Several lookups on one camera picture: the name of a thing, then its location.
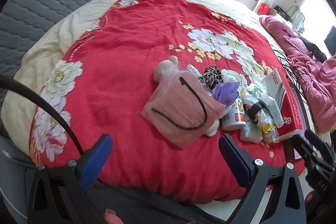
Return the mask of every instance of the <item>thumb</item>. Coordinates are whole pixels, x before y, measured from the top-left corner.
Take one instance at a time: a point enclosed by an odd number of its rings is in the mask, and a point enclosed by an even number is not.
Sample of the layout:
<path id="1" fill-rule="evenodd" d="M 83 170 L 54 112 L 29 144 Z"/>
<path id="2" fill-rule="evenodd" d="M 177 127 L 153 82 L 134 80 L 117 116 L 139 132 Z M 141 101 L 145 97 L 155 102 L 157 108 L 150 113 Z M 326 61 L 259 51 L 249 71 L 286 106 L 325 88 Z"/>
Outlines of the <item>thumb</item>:
<path id="1" fill-rule="evenodd" d="M 113 210 L 106 209 L 103 217 L 108 224 L 124 224 L 121 219 L 116 216 L 116 213 Z"/>

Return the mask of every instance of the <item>pink transparent bag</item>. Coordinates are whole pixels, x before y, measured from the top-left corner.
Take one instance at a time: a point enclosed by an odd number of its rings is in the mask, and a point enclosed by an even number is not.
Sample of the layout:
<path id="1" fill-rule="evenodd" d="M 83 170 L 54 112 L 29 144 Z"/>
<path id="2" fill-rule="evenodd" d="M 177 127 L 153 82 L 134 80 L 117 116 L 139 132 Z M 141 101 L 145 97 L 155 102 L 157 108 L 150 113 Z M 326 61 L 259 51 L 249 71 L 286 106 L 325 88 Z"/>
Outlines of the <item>pink transparent bag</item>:
<path id="1" fill-rule="evenodd" d="M 224 111 L 193 74 L 177 65 L 162 76 L 141 114 L 170 142 L 185 147 L 206 135 Z"/>

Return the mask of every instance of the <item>white bottle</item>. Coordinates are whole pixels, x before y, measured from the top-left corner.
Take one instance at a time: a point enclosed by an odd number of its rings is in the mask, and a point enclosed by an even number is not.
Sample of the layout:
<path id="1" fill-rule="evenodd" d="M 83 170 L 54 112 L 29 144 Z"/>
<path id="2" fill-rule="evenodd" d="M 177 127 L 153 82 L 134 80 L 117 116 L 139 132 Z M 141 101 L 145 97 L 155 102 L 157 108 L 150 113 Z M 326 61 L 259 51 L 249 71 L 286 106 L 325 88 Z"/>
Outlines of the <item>white bottle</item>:
<path id="1" fill-rule="evenodd" d="M 222 118 L 222 129 L 233 131 L 246 126 L 243 102 L 240 96 L 229 106 L 229 112 Z"/>

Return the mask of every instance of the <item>pink blanket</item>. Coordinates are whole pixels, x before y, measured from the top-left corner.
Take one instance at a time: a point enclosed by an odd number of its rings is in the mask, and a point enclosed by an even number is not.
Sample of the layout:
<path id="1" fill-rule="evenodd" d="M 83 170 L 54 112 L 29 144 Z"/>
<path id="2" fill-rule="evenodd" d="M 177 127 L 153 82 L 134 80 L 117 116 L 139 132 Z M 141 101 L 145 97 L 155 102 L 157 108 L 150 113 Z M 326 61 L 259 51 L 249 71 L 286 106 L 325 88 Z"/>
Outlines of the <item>pink blanket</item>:
<path id="1" fill-rule="evenodd" d="M 261 15 L 259 20 L 284 50 L 288 61 L 302 72 L 307 84 L 305 96 L 317 130 L 332 130 L 336 123 L 336 55 L 320 63 L 310 57 L 299 36 L 275 16 Z"/>

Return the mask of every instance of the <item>silver screw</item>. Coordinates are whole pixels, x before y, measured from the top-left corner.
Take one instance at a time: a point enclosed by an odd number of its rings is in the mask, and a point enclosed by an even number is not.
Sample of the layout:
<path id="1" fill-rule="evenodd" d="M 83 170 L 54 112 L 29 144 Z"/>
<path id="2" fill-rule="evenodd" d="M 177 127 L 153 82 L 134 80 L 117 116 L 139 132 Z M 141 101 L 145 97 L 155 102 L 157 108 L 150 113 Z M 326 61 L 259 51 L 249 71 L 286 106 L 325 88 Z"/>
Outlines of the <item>silver screw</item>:
<path id="1" fill-rule="evenodd" d="M 69 160 L 68 161 L 68 166 L 70 166 L 70 167 L 73 167 L 73 166 L 75 166 L 77 164 L 77 161 L 76 160 Z"/>
<path id="2" fill-rule="evenodd" d="M 261 160 L 261 159 L 255 159 L 254 163 L 258 166 L 262 166 L 264 164 L 263 160 Z"/>
<path id="3" fill-rule="evenodd" d="M 39 164 L 37 166 L 38 170 L 43 170 L 45 168 L 45 165 L 44 164 Z"/>
<path id="4" fill-rule="evenodd" d="M 288 169 L 291 169 L 291 170 L 294 169 L 294 165 L 291 162 L 287 163 L 286 166 L 287 166 Z"/>

